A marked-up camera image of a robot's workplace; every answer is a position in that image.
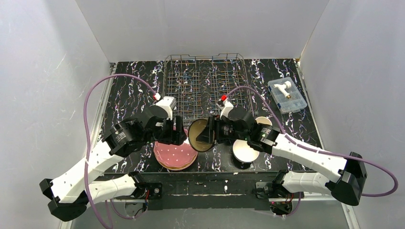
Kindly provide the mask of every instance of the clear plastic container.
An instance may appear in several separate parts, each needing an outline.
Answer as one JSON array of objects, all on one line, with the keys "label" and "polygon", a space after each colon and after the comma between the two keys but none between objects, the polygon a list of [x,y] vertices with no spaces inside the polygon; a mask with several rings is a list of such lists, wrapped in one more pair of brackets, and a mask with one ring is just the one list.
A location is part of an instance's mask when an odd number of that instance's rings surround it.
[{"label": "clear plastic container", "polygon": [[[290,98],[287,98],[278,88],[275,88],[275,84],[284,84],[286,81],[290,81],[291,87],[285,91],[290,94]],[[271,96],[277,103],[278,108],[282,114],[290,112],[298,112],[307,107],[304,97],[302,97],[294,81],[290,77],[271,80],[268,82],[268,90]]]}]

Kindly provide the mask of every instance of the metal dish rack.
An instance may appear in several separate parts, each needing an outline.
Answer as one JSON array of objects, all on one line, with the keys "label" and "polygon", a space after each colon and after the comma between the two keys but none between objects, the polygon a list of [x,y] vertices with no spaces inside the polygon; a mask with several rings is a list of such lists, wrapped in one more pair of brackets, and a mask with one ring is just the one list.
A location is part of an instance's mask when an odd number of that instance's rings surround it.
[{"label": "metal dish rack", "polygon": [[[177,100],[174,110],[184,126],[194,120],[218,115],[215,102],[240,85],[250,85],[245,61],[237,53],[216,56],[170,55],[165,59],[163,95]],[[243,89],[229,98],[235,106],[253,112],[251,92]]]}]

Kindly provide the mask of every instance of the purple cable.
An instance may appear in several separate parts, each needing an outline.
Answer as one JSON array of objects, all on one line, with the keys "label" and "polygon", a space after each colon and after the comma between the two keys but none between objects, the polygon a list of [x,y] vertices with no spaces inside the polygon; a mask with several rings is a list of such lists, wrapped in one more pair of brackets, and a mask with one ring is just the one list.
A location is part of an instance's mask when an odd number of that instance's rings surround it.
[{"label": "purple cable", "polygon": [[110,202],[111,202],[111,206],[112,206],[112,208],[113,208],[113,211],[114,211],[119,217],[121,217],[121,218],[123,218],[123,219],[136,219],[136,218],[142,216],[143,214],[145,214],[145,212],[148,211],[148,210],[145,210],[144,212],[142,212],[140,215],[137,215],[137,216],[124,216],[124,215],[121,215],[121,214],[117,211],[117,209],[116,209],[115,206],[114,206],[114,203],[113,203],[113,200],[112,200],[112,199],[110,199]]},{"label": "purple cable", "polygon": [[[303,145],[301,145],[301,144],[297,144],[295,141],[293,141],[293,139],[292,139],[291,137],[288,136],[288,134],[287,134],[286,131],[284,130],[283,126],[281,125],[280,120],[276,117],[276,115],[274,114],[273,110],[270,108],[270,105],[269,105],[269,104],[266,102],[266,100],[260,95],[260,93],[257,92],[255,89],[253,89],[253,88],[251,88],[251,87],[248,87],[248,86],[239,86],[239,87],[236,87],[236,88],[234,88],[233,90],[231,90],[231,91],[226,95],[226,97],[229,97],[229,95],[233,94],[236,90],[239,90],[239,89],[242,89],[242,88],[246,88],[246,89],[248,89],[248,90],[254,92],[256,95],[259,96],[259,98],[263,101],[264,105],[265,105],[265,106],[267,107],[267,109],[270,111],[271,115],[272,115],[272,116],[274,117],[274,119],[276,120],[277,125],[280,127],[281,133],[282,133],[282,134],[285,134],[285,138],[287,138],[290,142],[296,144],[296,145],[297,145],[298,147],[300,147],[300,148],[309,150],[309,151],[311,151],[311,152],[317,152],[316,149],[312,149],[312,148],[303,146]],[[374,166],[374,167],[376,167],[376,168],[381,169],[382,171],[384,171],[385,173],[387,173],[387,174],[393,179],[393,181],[394,181],[394,187],[393,187],[391,190],[389,190],[388,192],[379,193],[379,194],[364,194],[364,193],[363,193],[362,196],[364,196],[364,197],[384,197],[384,196],[388,196],[388,195],[394,193],[394,192],[398,189],[398,179],[395,177],[395,175],[394,175],[391,171],[389,171],[388,169],[386,169],[385,167],[380,166],[380,165],[378,165],[378,164],[376,164],[376,163],[374,163],[374,162],[372,162],[372,161],[365,160],[365,159],[358,158],[358,157],[354,157],[354,156],[332,153],[332,152],[328,152],[328,151],[324,151],[324,150],[320,150],[320,151],[318,151],[318,153],[320,153],[320,154],[325,154],[325,155],[330,155],[330,156],[339,156],[339,157],[343,157],[343,158],[346,158],[346,159],[352,159],[352,160],[357,160],[357,161],[361,161],[361,162],[367,163],[367,164],[369,164],[369,165],[371,165],[371,166]],[[292,213],[294,213],[294,212],[297,210],[298,206],[299,206],[299,203],[297,204],[297,206],[296,206],[296,208],[294,209],[294,211],[292,211],[292,212],[291,212],[290,214],[288,214],[288,215],[292,215]]]},{"label": "purple cable", "polygon": [[[135,80],[140,81],[141,83],[143,83],[144,85],[146,85],[146,86],[149,88],[149,90],[152,91],[152,94],[153,94],[153,95],[156,95],[156,92],[153,90],[153,88],[152,88],[146,81],[144,81],[144,80],[142,80],[141,78],[136,77],[136,76],[134,76],[134,75],[129,75],[129,74],[114,74],[114,75],[107,76],[107,77],[105,77],[105,78],[103,78],[103,79],[97,81],[97,82],[89,89],[89,91],[87,92],[87,95],[86,95],[86,98],[85,98],[85,105],[84,105],[84,109],[83,109],[83,119],[84,119],[84,122],[85,122],[85,131],[86,131],[86,140],[87,140],[87,150],[86,150],[86,160],[87,160],[87,161],[88,161],[89,158],[90,158],[90,152],[91,152],[90,131],[89,131],[88,122],[87,122],[87,103],[88,103],[90,94],[91,94],[91,92],[95,89],[95,87],[97,87],[97,86],[98,86],[100,83],[102,83],[103,81],[105,81],[105,80],[107,80],[107,79],[110,79],[110,78],[123,77],[123,76],[131,77],[131,78],[133,78],[133,79],[135,79]],[[90,205],[91,205],[91,207],[92,207],[92,209],[93,209],[93,211],[94,211],[94,214],[96,215],[98,221],[100,221],[100,223],[103,225],[104,228],[106,228],[106,229],[112,229],[112,228],[113,228],[113,222],[112,222],[112,219],[111,219],[110,211],[109,211],[109,209],[108,209],[107,201],[106,201],[107,216],[108,216],[108,220],[109,220],[109,222],[110,222],[110,224],[111,224],[111,227],[110,227],[109,225],[107,225],[107,224],[103,221],[103,219],[102,219],[100,213],[99,213],[99,212],[97,211],[97,209],[96,209],[96,206],[95,206],[95,204],[94,204],[93,198],[91,197],[90,188],[89,188],[89,183],[88,183],[88,163],[85,163],[85,190],[86,190],[86,194],[87,194],[89,203],[90,203]]]},{"label": "purple cable", "polygon": [[[285,135],[285,136],[286,136],[286,139],[288,139],[288,140],[289,140],[290,142],[292,142],[293,144],[296,144],[298,147],[303,148],[303,149],[306,149],[306,150],[309,150],[309,151],[311,151],[311,152],[315,152],[315,153],[317,152],[316,149],[312,149],[312,148],[309,148],[309,147],[307,147],[307,146],[303,146],[303,145],[301,145],[301,144],[297,144],[290,136],[288,136],[288,135]],[[344,154],[332,153],[332,152],[328,152],[328,151],[324,151],[324,150],[319,150],[318,153],[320,153],[320,154],[325,154],[325,155],[330,155],[330,156],[340,156],[340,157],[343,157],[343,158],[346,158],[346,159],[352,159],[352,160],[356,160],[356,161],[361,161],[361,162],[367,163],[367,164],[369,164],[369,165],[371,165],[371,166],[374,166],[374,167],[376,167],[376,168],[381,169],[382,171],[384,171],[386,174],[388,174],[388,175],[393,179],[393,181],[394,181],[394,187],[393,187],[391,190],[389,190],[388,192],[378,193],[378,194],[367,194],[367,193],[363,193],[362,196],[364,196],[364,197],[385,197],[385,196],[388,196],[388,195],[394,193],[394,192],[398,189],[398,179],[395,177],[395,175],[394,175],[391,171],[389,171],[388,169],[386,169],[385,167],[383,167],[383,166],[381,166],[381,165],[378,165],[378,164],[376,164],[375,162],[372,162],[372,161],[369,161],[369,160],[366,160],[366,159],[363,159],[363,158],[358,158],[358,157],[349,156],[349,155],[344,155]]]}]

